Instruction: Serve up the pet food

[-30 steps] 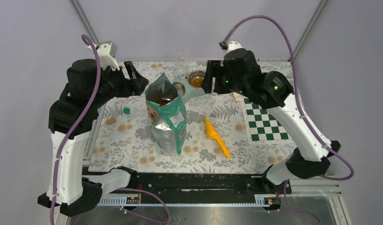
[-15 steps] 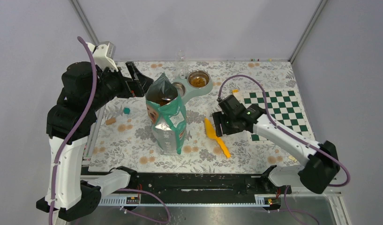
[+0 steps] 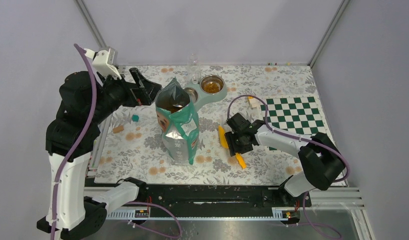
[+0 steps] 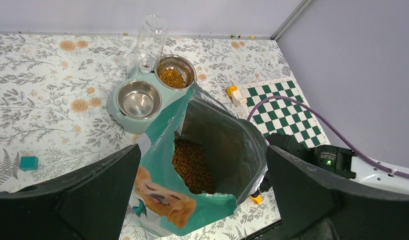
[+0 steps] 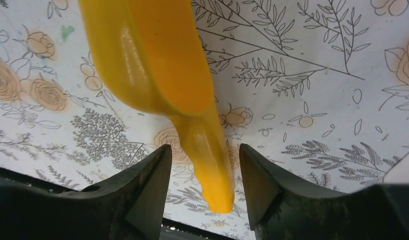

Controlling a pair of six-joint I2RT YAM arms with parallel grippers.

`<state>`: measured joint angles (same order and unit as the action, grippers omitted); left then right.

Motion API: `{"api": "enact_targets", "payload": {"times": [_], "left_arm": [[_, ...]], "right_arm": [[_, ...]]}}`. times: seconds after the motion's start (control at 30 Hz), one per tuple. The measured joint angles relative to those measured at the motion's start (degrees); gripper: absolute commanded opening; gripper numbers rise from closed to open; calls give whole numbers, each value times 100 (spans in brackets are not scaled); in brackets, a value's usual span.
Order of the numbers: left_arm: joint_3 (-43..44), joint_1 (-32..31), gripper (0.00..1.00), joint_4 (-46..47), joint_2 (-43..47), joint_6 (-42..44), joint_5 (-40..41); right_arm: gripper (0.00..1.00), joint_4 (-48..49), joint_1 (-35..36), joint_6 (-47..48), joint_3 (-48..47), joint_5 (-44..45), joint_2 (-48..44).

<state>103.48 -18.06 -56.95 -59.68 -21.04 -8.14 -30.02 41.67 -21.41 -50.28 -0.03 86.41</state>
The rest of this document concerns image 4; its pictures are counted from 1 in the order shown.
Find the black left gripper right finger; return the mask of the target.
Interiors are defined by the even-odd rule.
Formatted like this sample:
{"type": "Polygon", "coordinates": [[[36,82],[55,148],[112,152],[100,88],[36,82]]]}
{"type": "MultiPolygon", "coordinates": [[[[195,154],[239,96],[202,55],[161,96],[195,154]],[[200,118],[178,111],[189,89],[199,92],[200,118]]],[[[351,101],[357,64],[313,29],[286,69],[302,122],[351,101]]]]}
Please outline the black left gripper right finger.
{"type": "Polygon", "coordinates": [[[266,160],[287,238],[409,240],[408,194],[351,181],[276,146],[266,160]]]}

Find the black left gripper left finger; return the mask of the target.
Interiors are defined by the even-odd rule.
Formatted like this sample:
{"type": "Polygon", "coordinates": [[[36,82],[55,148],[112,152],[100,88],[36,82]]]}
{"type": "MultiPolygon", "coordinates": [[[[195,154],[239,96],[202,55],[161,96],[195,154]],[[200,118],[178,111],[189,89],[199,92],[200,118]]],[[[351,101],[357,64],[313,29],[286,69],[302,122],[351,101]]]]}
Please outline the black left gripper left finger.
{"type": "Polygon", "coordinates": [[[57,178],[0,192],[0,240],[118,239],[140,159],[132,144],[57,178]]]}

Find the orange plastic scoop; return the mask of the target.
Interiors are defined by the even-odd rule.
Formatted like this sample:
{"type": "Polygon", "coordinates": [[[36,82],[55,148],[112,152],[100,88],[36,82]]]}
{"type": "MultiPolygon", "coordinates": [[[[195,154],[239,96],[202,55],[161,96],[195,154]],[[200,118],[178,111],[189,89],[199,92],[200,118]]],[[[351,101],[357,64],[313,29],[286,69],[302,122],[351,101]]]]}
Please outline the orange plastic scoop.
{"type": "Polygon", "coordinates": [[[262,197],[261,197],[261,195],[256,195],[256,196],[254,196],[254,195],[251,195],[250,196],[250,199],[256,204],[256,205],[259,205],[259,204],[261,204],[262,203],[262,197]]]}

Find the green pet food bag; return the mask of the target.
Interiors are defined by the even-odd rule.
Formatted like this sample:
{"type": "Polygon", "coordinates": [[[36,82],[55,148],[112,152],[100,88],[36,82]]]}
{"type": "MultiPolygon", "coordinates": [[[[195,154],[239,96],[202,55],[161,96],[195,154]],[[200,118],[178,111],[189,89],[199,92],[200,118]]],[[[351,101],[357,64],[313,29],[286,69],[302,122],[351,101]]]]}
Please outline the green pet food bag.
{"type": "Polygon", "coordinates": [[[198,85],[135,143],[141,160],[129,206],[142,240],[184,236],[232,215],[267,170],[263,134],[198,85]]]}

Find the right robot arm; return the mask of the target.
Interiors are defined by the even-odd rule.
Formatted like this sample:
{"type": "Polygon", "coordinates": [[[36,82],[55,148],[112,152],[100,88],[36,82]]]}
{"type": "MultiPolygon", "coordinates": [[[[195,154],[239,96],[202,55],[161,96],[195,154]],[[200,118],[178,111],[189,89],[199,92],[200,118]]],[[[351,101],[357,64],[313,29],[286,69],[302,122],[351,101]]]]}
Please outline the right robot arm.
{"type": "Polygon", "coordinates": [[[377,160],[373,160],[374,163],[369,164],[360,159],[354,151],[333,145],[306,148],[305,145],[298,143],[292,135],[272,133],[266,139],[272,146],[277,146],[311,165],[351,181],[409,195],[409,179],[397,174],[398,172],[409,174],[407,167],[377,160]]]}

